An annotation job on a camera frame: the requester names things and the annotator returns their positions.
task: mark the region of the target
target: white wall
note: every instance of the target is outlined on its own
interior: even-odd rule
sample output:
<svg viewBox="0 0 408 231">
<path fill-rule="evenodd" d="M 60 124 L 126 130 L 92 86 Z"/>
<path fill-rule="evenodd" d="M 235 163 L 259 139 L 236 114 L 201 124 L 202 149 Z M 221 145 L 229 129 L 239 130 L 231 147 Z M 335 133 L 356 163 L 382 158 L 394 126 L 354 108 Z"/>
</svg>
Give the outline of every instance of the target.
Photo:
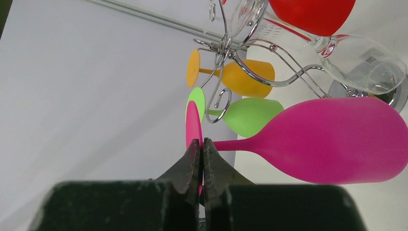
<svg viewBox="0 0 408 231">
<path fill-rule="evenodd" d="M 192 39 L 80 0 L 14 0 L 0 41 L 0 230 L 24 230 L 58 181 L 156 178 L 176 162 Z M 203 133 L 236 139 L 222 121 Z"/>
</svg>

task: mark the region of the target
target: metal strip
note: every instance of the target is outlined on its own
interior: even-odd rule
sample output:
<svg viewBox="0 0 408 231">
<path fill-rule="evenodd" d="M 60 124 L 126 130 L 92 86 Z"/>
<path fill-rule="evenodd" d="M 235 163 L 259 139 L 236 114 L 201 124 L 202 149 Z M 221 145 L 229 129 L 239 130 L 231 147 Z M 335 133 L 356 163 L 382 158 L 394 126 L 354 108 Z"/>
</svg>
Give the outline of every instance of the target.
<svg viewBox="0 0 408 231">
<path fill-rule="evenodd" d="M 149 22 L 153 22 L 162 26 L 166 26 L 202 39 L 207 39 L 211 42 L 219 42 L 221 41 L 223 35 L 213 33 L 213 32 L 208 32 L 208 33 L 203 33 L 202 29 L 190 24 L 183 23 L 181 21 L 173 20 L 168 17 L 164 17 L 162 15 L 146 11 L 144 9 L 141 9 L 136 6 L 128 5 L 125 3 L 121 3 L 116 0 L 83 0 L 87 2 L 91 2 L 100 6 L 107 7 L 109 9 L 122 12 Z M 234 46 L 240 45 L 240 42 L 233 40 L 232 44 Z"/>
</svg>

